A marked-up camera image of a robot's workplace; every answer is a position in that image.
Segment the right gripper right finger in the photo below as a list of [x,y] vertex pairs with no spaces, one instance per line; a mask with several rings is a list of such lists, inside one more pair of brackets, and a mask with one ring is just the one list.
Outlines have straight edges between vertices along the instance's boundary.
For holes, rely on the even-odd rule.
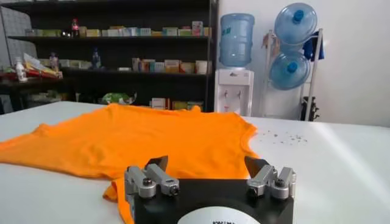
[[247,193],[252,198],[262,197],[269,191],[271,197],[278,200],[295,198],[296,173],[290,167],[283,167],[279,172],[265,159],[246,156],[244,158],[250,179],[247,180]]

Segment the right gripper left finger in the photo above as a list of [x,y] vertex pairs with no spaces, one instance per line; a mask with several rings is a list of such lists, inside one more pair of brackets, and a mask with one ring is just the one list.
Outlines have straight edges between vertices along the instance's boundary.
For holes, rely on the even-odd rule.
[[179,195],[179,180],[165,172],[167,165],[168,156],[162,156],[150,159],[144,169],[129,166],[124,172],[126,196],[138,195],[141,198],[152,198],[157,193],[157,186],[164,195],[170,197]]

